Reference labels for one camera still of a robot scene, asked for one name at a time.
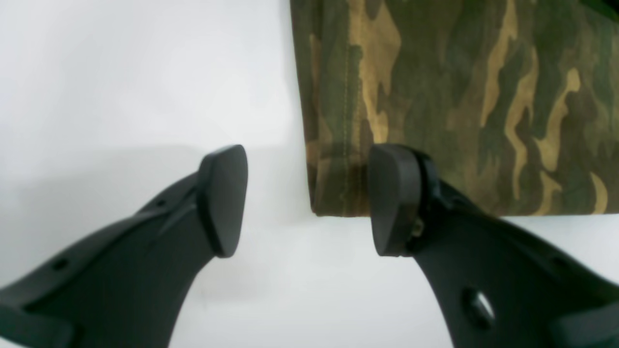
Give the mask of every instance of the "white backdrop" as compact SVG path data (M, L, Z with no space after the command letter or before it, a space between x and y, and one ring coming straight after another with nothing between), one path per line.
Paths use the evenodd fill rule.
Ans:
M451 347L411 259L310 212L287 0L0 0L0 287L236 143L238 251L172 347ZM513 221L619 281L618 216Z

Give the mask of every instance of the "mounting hole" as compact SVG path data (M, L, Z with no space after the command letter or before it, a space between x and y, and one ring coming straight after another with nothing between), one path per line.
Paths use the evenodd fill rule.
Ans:
M495 322L495 312L483 292L475 289L464 289L462 292L462 307L469 321L477 328L488 330Z
M555 264L555 266L559 268L563 268L563 269L569 268L568 262L565 261L563 258L560 258L559 256L554 256L551 260L552 260L552 263Z
M62 271L63 269L67 268L68 265L69 265L69 260L60 259L54 262L54 264L52 264L51 267L54 269L54 271Z

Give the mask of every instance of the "black plastic arm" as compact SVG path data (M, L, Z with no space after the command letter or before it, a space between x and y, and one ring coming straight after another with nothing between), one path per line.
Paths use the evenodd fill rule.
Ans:
M426 155L375 145L368 179L376 251L416 260L455 347L619 347L619 287L484 214Z
M196 274L238 244L247 159L213 152L136 215L0 290L0 336L34 348L167 347Z

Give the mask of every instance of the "camouflage fabric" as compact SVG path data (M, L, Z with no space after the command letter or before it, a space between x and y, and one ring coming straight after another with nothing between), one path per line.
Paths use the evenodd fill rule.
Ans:
M619 212L619 24L577 0L291 0L311 206L368 215L373 143L495 215Z

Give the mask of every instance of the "camouflage pants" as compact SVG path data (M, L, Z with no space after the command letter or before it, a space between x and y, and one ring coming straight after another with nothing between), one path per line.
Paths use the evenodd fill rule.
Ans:
M577 0L291 0L311 206L367 215L374 143L495 215L619 212L619 24Z

